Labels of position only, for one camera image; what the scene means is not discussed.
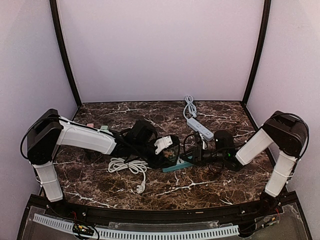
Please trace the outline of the teal power strip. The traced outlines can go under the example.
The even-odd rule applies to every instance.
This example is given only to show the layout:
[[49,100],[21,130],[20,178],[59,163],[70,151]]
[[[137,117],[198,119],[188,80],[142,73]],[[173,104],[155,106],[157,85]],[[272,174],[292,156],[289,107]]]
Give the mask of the teal power strip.
[[179,158],[176,162],[176,165],[174,166],[170,166],[170,167],[166,167],[166,168],[163,168],[162,169],[162,172],[163,173],[169,173],[169,172],[173,172],[173,171],[176,171],[176,170],[180,170],[180,169],[184,169],[184,168],[189,168],[189,167],[192,167],[193,164],[187,162],[187,161],[184,161],[182,160],[181,158]]

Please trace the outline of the light blue power strip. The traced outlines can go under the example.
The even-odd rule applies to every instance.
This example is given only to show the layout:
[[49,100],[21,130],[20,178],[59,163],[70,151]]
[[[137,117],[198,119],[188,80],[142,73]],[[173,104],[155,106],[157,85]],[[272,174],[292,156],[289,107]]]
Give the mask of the light blue power strip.
[[202,125],[200,122],[198,122],[196,119],[189,118],[186,121],[186,124],[190,128],[192,128],[194,131],[201,134],[207,142],[211,141],[214,138],[214,134],[208,128],[206,128],[204,125]]

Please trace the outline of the green dual USB charger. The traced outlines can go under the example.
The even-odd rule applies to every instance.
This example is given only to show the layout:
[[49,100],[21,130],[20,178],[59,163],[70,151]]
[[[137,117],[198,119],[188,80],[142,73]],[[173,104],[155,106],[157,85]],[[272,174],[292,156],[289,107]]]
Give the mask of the green dual USB charger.
[[100,129],[101,129],[101,130],[108,130],[109,127],[108,127],[107,125],[102,125],[102,126],[100,127]]

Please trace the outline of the dark green decorated charger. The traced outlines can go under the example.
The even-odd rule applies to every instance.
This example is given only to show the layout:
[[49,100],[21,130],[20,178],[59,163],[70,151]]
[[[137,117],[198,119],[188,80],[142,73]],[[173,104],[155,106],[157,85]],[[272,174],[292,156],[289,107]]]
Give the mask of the dark green decorated charger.
[[166,148],[163,151],[163,155],[171,162],[177,163],[179,155],[180,155],[180,146],[173,146],[170,148]]

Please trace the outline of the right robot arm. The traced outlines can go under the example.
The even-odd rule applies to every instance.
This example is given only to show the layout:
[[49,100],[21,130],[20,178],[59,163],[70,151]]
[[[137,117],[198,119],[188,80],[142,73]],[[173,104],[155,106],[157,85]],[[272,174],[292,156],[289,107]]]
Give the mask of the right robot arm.
[[196,129],[191,136],[198,140],[190,149],[182,149],[180,158],[193,165],[221,163],[238,172],[267,150],[277,150],[271,176],[262,191],[263,195],[277,198],[294,175],[297,164],[306,153],[310,129],[298,115],[275,111],[244,143],[235,144],[234,137],[226,130],[205,135]]

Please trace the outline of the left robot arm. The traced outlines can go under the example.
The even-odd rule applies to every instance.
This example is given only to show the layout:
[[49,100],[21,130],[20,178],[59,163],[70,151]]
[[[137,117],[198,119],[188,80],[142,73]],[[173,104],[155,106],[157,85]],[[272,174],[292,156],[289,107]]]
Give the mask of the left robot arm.
[[[23,152],[23,145],[26,145],[27,152]],[[51,203],[64,198],[53,164],[59,146],[122,158],[124,163],[141,159],[151,169],[176,165],[180,154],[178,136],[160,137],[156,128],[145,120],[137,120],[131,128],[122,131],[103,130],[71,121],[51,108],[26,131],[19,148],[22,157],[33,166]]]

